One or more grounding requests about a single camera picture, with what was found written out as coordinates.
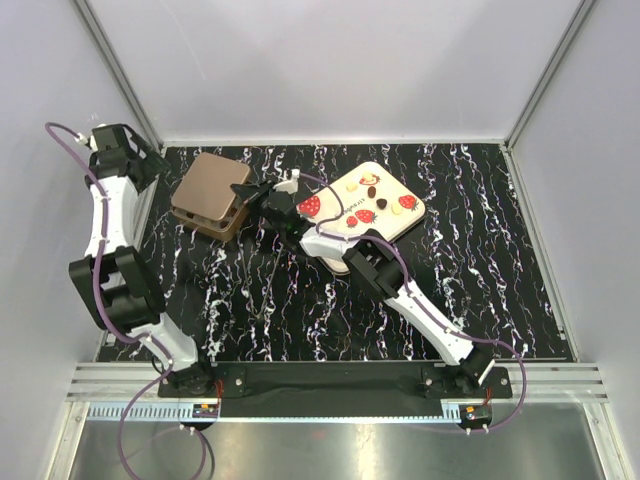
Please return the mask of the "brown chocolate box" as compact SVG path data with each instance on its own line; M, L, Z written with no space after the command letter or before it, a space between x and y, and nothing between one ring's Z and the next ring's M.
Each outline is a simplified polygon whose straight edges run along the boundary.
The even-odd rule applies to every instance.
M235 237L248 215L248 210L240 205L231 206L220 220L208 219L175 207L171 208L171 212L186 228L222 242L228 242Z

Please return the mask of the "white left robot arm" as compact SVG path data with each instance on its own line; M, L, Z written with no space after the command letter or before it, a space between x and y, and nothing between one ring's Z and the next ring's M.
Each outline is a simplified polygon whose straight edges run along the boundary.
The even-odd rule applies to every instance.
M69 265L71 281L100 329L160 361L163 383L182 395L206 395L216 372L168 315L161 285L135 245L139 197L169 165L126 124L98 126L83 142L91 151L83 166L93 220L83 258Z

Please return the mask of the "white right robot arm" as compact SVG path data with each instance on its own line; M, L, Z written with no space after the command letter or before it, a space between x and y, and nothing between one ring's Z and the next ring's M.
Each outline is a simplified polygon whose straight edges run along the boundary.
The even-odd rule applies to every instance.
M398 312L435 348L453 371L460 393L472 397L488 387L495 364L493 354L481 340L464 334L429 300L410 278L402 256L376 230L351 238L323 230L298 212L292 180L233 184L231 190L295 253L344 263L366 295Z

